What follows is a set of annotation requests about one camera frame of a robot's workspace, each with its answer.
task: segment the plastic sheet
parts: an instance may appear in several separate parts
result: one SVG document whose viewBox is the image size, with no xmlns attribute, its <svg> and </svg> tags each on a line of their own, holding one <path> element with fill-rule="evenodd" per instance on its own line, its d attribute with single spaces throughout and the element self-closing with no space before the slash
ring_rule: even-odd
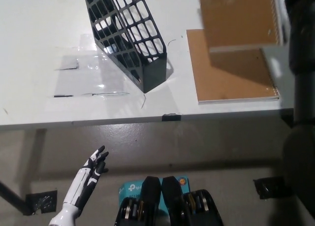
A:
<svg viewBox="0 0 315 226">
<path fill-rule="evenodd" d="M 83 35 L 78 48 L 61 59 L 55 97 L 128 95 L 126 76 L 95 46 L 92 36 Z"/>
</svg>

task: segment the white table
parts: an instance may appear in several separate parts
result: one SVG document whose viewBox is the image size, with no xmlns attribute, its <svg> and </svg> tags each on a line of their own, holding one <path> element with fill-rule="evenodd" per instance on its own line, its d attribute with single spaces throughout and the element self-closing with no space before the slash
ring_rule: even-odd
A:
<svg viewBox="0 0 315 226">
<path fill-rule="evenodd" d="M 63 58 L 99 55 L 88 43 L 92 30 L 85 0 L 0 0 L 0 129 L 153 122 L 170 113 L 187 120 L 293 107 L 287 47 L 265 49 L 280 100 L 198 105 L 186 30 L 202 28 L 199 0 L 146 2 L 165 44 L 175 41 L 167 47 L 173 73 L 145 100 L 109 60 L 97 70 L 101 80 L 87 78 L 87 83 L 80 81 L 76 86 L 82 91 L 91 84 L 112 89 L 115 77 L 117 92 L 129 95 L 53 98 L 69 85 L 61 81 L 64 71 L 56 71 Z"/>
</svg>

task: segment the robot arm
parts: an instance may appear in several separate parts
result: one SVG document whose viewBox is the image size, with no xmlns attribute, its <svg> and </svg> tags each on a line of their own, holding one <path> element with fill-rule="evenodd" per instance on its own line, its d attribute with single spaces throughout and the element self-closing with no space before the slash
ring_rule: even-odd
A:
<svg viewBox="0 0 315 226">
<path fill-rule="evenodd" d="M 105 159 L 108 152 L 101 154 L 105 146 L 96 150 L 75 176 L 63 201 L 61 212 L 54 217 L 49 226 L 75 226 L 75 220 L 81 215 L 100 176 L 108 171 Z"/>
</svg>

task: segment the robot finger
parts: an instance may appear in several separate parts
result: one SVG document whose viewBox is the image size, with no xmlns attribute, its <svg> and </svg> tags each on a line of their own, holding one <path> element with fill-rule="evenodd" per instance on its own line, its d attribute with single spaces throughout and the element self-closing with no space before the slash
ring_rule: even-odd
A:
<svg viewBox="0 0 315 226">
<path fill-rule="evenodd" d="M 104 162 L 105 159 L 106 159 L 106 157 L 108 156 L 108 154 L 109 154 L 108 151 L 105 152 L 104 154 L 101 154 L 101 155 L 97 158 L 96 163 Z"/>
<path fill-rule="evenodd" d="M 98 148 L 91 156 L 90 159 L 92 161 L 96 161 L 99 154 L 102 153 L 105 150 L 105 146 L 101 146 L 100 148 Z"/>
</svg>

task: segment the gray floor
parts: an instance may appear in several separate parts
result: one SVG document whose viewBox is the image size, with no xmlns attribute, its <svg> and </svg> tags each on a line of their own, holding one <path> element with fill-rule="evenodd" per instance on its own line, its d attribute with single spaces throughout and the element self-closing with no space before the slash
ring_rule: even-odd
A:
<svg viewBox="0 0 315 226">
<path fill-rule="evenodd" d="M 289 128 L 273 117 L 0 132 L 0 179 L 17 194 L 58 190 L 58 209 L 72 178 L 99 146 L 110 152 L 78 226 L 114 225 L 118 189 L 147 175 L 186 174 L 207 189 L 226 226 L 315 225 L 293 198 L 259 200 L 253 179 L 282 175 Z M 48 225 L 55 213 L 21 216 L 0 199 L 1 226 Z"/>
</svg>

